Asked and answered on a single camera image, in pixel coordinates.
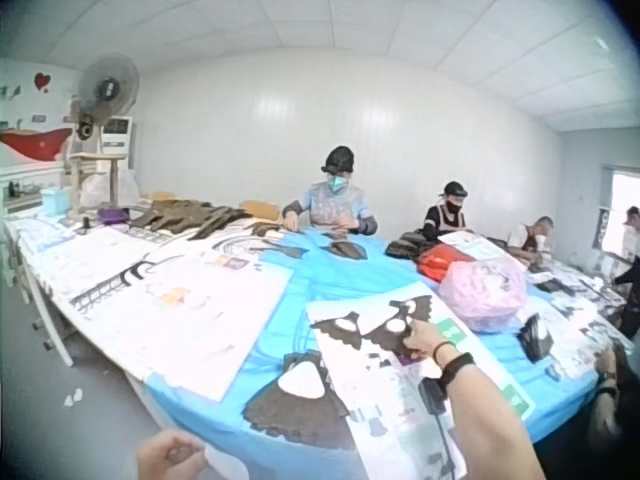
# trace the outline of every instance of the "floor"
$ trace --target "floor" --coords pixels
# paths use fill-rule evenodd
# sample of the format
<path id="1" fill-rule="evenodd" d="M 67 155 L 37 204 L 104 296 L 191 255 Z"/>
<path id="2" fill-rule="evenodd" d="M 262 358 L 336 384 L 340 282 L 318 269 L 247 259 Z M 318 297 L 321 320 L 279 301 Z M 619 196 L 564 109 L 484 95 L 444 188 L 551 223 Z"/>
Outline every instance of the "floor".
<path id="1" fill-rule="evenodd" d="M 135 479 L 138 445 L 158 431 L 124 375 L 88 342 L 67 341 L 66 367 L 34 331 L 33 304 L 2 281 L 2 478 Z M 64 407 L 76 388 L 83 399 Z"/>

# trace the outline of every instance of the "black face mask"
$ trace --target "black face mask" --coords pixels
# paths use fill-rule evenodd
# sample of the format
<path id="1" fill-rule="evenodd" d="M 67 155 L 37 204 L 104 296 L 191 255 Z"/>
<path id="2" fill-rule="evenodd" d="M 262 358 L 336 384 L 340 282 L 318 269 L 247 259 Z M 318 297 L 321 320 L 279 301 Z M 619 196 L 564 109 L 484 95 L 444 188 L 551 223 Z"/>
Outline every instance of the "black face mask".
<path id="1" fill-rule="evenodd" d="M 445 202 L 445 205 L 447 206 L 447 210 L 449 210 L 451 213 L 458 213 L 462 209 L 462 205 L 456 205 L 454 203 L 451 203 L 449 200 Z"/>

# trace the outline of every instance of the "pink plastic bag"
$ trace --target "pink plastic bag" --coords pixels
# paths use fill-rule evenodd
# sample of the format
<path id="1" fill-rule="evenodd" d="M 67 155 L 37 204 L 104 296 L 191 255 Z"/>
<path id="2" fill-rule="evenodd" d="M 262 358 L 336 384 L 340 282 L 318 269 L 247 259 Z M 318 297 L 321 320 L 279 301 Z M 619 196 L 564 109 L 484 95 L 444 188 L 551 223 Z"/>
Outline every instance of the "pink plastic bag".
<path id="1" fill-rule="evenodd" d="M 471 330 L 500 332 L 521 326 L 515 313 L 527 301 L 527 283 L 510 258 L 455 262 L 438 294 Z"/>

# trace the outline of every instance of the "white wall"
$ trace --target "white wall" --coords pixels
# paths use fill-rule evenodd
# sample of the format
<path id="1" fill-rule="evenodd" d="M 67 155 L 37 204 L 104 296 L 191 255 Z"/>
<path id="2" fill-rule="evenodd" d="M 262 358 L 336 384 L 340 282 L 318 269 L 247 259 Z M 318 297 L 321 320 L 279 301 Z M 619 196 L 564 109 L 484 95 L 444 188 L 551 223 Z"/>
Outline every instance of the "white wall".
<path id="1" fill-rule="evenodd" d="M 34 83 L 38 73 L 51 77 L 49 84 L 41 90 Z M 68 68 L 0 58 L 0 87 L 7 86 L 7 96 L 10 97 L 15 88 L 20 86 L 19 95 L 11 100 L 0 100 L 0 120 L 8 122 L 9 128 L 16 128 L 17 121 L 22 119 L 22 130 L 38 132 L 73 127 L 65 124 L 63 117 L 68 114 L 69 100 L 75 93 L 79 75 L 80 72 Z M 46 115 L 46 121 L 32 122 L 34 114 Z M 40 163 L 0 143 L 0 167 Z"/>
<path id="2" fill-rule="evenodd" d="M 154 72 L 134 115 L 146 191 L 282 206 L 321 181 L 328 152 L 344 144 L 386 237 L 421 225 L 454 179 L 470 192 L 465 212 L 480 232 L 506 237 L 515 223 L 555 214 L 555 133 L 388 59 L 280 49 Z"/>
<path id="3" fill-rule="evenodd" d="M 565 133 L 562 150 L 556 254 L 585 265 L 598 222 L 602 167 L 640 168 L 640 128 Z"/>

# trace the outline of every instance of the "black cap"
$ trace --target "black cap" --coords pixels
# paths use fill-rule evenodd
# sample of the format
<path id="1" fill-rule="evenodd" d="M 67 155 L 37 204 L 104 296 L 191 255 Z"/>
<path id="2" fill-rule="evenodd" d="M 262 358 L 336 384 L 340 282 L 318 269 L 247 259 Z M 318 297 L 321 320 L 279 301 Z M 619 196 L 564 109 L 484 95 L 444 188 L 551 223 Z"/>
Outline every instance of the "black cap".
<path id="1" fill-rule="evenodd" d="M 353 152 L 349 147 L 336 147 L 327 157 L 324 167 L 321 167 L 320 169 L 325 173 L 330 173 L 331 175 L 351 173 L 353 172 L 353 157 Z"/>
<path id="2" fill-rule="evenodd" d="M 462 188 L 462 185 L 460 185 L 458 182 L 447 183 L 447 185 L 444 187 L 444 194 L 453 195 L 454 197 L 466 197 L 467 195 L 469 195 L 467 191 Z"/>

